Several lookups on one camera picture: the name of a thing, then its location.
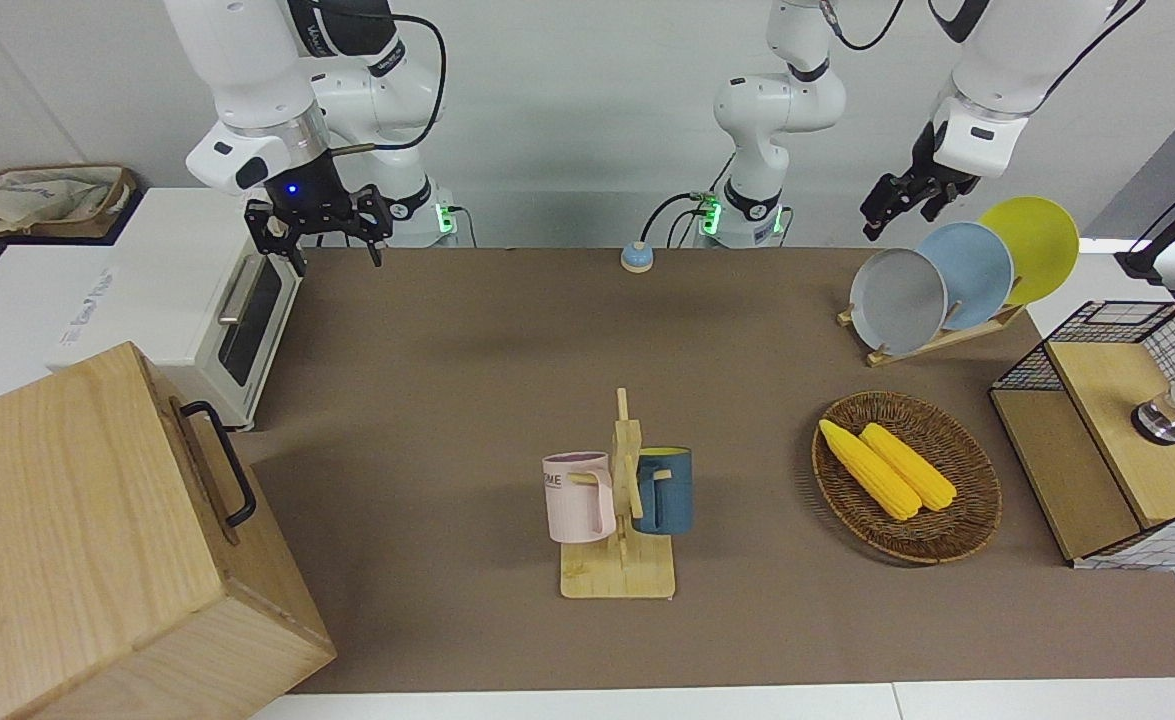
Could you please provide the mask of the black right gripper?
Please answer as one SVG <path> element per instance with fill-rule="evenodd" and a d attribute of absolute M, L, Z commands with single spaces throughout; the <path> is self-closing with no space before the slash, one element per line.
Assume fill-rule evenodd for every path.
<path fill-rule="evenodd" d="M 394 231 L 387 197 L 376 184 L 367 184 L 350 198 L 334 152 L 266 179 L 264 191 L 271 202 L 250 198 L 244 208 L 253 245 L 258 255 L 284 258 L 296 278 L 307 274 L 298 241 L 311 234 L 344 233 L 365 245 L 372 265 L 383 265 L 383 245 Z"/>

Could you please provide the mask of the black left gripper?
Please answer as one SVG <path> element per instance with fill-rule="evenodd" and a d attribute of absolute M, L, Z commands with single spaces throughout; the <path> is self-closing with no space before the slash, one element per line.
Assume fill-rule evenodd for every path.
<path fill-rule="evenodd" d="M 958 170 L 935 159 L 951 132 L 948 120 L 922 128 L 913 142 L 911 164 L 902 176 L 884 174 L 860 204 L 862 236 L 877 242 L 889 222 L 913 208 L 913 202 L 929 198 L 921 206 L 921 217 L 934 222 L 956 198 L 971 195 L 980 177 Z"/>

